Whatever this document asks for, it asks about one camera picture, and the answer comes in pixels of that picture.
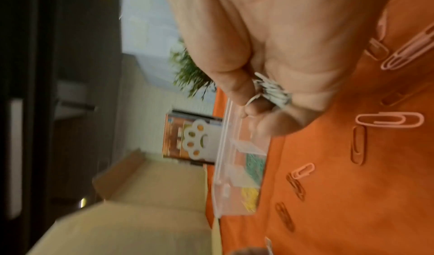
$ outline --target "orange cloth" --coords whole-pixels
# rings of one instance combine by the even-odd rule
[[[434,20],[434,0],[391,0],[383,43],[395,51]],[[391,107],[380,100],[420,75],[434,78],[434,50],[396,70],[380,70],[368,56],[327,112],[300,132],[272,141],[258,212],[222,217],[223,251],[264,246],[275,255],[434,254],[434,85]],[[222,114],[218,99],[215,113]],[[350,161],[354,118],[361,113],[413,111],[425,123],[413,129],[367,127],[366,160]],[[312,162],[299,180],[300,201],[286,174]],[[284,203],[295,226],[276,213]]]

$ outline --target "transparent organizer box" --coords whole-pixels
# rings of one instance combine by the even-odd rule
[[[240,118],[241,106],[228,100],[212,184],[214,215],[256,212],[270,138],[249,130],[252,119]]]

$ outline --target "cardboard flap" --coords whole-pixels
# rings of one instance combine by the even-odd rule
[[[92,180],[96,193],[103,199],[110,199],[145,161],[146,158],[139,149],[133,151]]]

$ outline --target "skin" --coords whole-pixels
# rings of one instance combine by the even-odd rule
[[[169,0],[195,63],[229,98],[255,95],[252,74],[292,92],[273,109],[245,108],[264,135],[298,131],[320,116],[353,72],[388,0]]]

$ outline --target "plastic container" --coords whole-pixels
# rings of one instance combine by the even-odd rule
[[[240,118],[241,107],[228,100],[212,184],[214,215],[256,212],[265,170],[269,137],[250,132],[253,118]]]

